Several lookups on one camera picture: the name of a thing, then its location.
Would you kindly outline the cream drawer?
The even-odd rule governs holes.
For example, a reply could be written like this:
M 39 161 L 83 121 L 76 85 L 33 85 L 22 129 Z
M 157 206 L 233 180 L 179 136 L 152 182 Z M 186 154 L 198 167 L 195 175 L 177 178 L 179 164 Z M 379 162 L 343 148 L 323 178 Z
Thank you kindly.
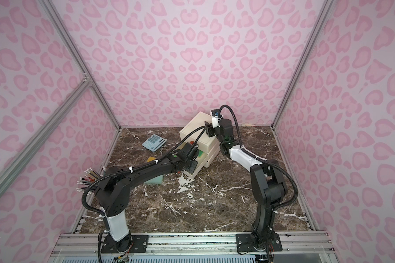
M 218 155 L 219 152 L 220 152 L 220 147 L 216 147 L 212 149 L 209 153 L 206 153 L 207 156 L 205 159 L 196 158 L 195 160 L 198 162 L 198 165 L 194 174 L 189 174 L 186 171 L 183 171 L 182 172 L 183 175 L 189 179 L 194 179 L 203 168 L 208 168 L 210 166 L 210 164 L 213 162 L 213 160 L 215 159 L 215 157 Z
M 181 140 L 184 139 L 188 134 L 193 132 L 195 129 L 203 126 L 204 123 L 189 123 L 187 124 L 184 128 L 180 130 L 180 138 Z M 196 142 L 197 137 L 200 135 L 200 133 L 203 131 L 203 129 L 196 131 L 193 133 L 187 140 L 186 142 Z M 209 153 L 212 149 L 219 147 L 219 142 L 216 139 L 216 137 L 209 137 L 206 132 L 202 134 L 200 139 L 197 142 L 197 145 L 199 146 L 199 150 L 205 153 Z

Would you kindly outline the teal sponge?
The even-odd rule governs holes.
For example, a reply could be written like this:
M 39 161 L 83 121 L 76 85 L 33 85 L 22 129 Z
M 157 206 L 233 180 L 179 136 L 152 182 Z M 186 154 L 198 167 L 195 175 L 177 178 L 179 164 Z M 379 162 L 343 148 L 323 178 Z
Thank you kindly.
M 161 185 L 163 183 L 164 175 L 159 175 L 154 177 L 148 181 L 145 181 L 143 184 L 145 185 Z

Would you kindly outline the cream top drawer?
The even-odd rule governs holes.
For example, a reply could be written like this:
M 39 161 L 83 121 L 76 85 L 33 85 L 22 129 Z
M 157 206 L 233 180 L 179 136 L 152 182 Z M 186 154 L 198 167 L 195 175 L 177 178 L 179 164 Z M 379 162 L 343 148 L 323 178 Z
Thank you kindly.
M 187 124 L 184 128 L 180 130 L 180 138 L 181 140 L 184 139 L 188 134 L 193 132 L 195 129 L 203 126 L 204 123 L 189 123 Z M 200 135 L 200 133 L 203 131 L 203 129 L 196 131 L 193 133 L 187 140 L 186 142 L 196 142 L 197 137 Z M 219 142 L 216 139 L 216 137 L 209 137 L 206 132 L 202 134 L 200 139 L 197 142 L 197 145 L 199 146 L 199 150 L 205 153 L 209 153 L 212 149 L 219 147 Z

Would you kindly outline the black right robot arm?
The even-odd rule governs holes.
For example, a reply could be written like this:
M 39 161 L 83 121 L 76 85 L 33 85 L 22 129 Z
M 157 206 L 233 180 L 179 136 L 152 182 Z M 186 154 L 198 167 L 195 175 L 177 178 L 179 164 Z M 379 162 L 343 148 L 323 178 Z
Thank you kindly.
M 238 252 L 282 251 L 280 237 L 274 231 L 274 220 L 279 208 L 296 201 L 298 188 L 295 181 L 277 161 L 256 155 L 242 145 L 240 140 L 236 140 L 231 120 L 213 117 L 212 123 L 205 122 L 205 127 L 208 137 L 218 139 L 222 154 L 250 173 L 257 212 L 250 236 L 245 238 L 242 234 L 237 235 Z

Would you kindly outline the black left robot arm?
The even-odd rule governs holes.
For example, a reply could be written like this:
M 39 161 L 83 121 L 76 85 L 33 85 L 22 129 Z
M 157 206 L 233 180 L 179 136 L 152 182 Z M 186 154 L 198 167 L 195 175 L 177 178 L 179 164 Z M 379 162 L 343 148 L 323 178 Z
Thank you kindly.
M 158 159 L 104 176 L 84 190 L 82 205 L 101 215 L 113 241 L 124 241 L 130 234 L 125 210 L 131 190 L 160 175 L 185 171 L 198 155 L 198 145 L 188 142 Z

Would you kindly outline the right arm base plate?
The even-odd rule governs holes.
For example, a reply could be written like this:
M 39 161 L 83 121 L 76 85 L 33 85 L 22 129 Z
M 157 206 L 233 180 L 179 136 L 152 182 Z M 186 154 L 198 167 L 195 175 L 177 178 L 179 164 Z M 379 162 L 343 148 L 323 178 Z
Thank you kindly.
M 282 252 L 283 246 L 277 233 L 273 233 L 268 240 L 258 241 L 253 233 L 238 233 L 235 235 L 237 252 L 245 254 L 249 252 L 266 252 L 267 248 L 273 252 Z

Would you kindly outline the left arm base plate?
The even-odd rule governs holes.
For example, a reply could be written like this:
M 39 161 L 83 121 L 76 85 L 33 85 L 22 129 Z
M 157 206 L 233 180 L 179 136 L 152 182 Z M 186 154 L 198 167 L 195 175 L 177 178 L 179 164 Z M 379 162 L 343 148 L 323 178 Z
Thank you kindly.
M 122 240 L 116 242 L 110 235 L 107 235 L 101 247 L 101 253 L 116 254 L 125 253 L 145 253 L 149 241 L 148 235 L 129 234 Z

